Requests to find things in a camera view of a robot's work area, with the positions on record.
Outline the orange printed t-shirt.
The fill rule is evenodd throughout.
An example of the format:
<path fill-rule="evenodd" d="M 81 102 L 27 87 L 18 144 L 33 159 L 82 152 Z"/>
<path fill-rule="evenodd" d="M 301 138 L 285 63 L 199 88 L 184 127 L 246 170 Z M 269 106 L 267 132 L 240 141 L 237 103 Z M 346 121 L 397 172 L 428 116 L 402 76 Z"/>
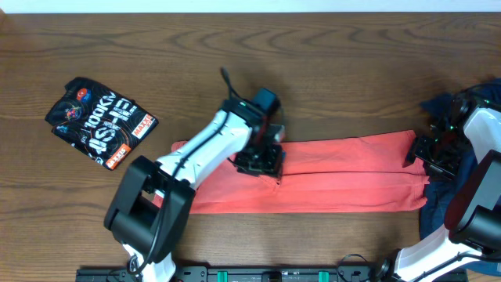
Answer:
<path fill-rule="evenodd" d="M 284 143 L 280 179 L 224 161 L 199 187 L 191 214 L 406 212 L 427 203 L 422 161 L 406 166 L 412 130 Z"/>

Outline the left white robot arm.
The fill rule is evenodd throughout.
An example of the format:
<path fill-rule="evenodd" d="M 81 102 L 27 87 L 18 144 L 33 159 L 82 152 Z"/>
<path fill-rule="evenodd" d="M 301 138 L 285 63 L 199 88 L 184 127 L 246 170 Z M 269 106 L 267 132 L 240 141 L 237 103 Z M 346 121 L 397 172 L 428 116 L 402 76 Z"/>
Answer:
<path fill-rule="evenodd" d="M 281 175 L 284 127 L 271 123 L 280 107 L 276 97 L 227 99 L 184 146 L 155 161 L 137 157 L 128 166 L 104 218 L 104 226 L 130 255 L 124 274 L 133 281 L 174 276 L 171 253 L 196 191 L 224 161 L 247 175 Z"/>

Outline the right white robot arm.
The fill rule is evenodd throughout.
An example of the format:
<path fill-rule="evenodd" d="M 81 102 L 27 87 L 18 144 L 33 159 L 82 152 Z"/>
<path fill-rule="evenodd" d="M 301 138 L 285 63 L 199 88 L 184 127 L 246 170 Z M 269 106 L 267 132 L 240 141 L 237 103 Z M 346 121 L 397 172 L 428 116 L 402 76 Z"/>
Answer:
<path fill-rule="evenodd" d="M 431 235 L 385 259 L 375 281 L 433 281 L 471 262 L 500 261 L 500 107 L 478 95 L 454 100 L 451 119 L 479 164 Z"/>

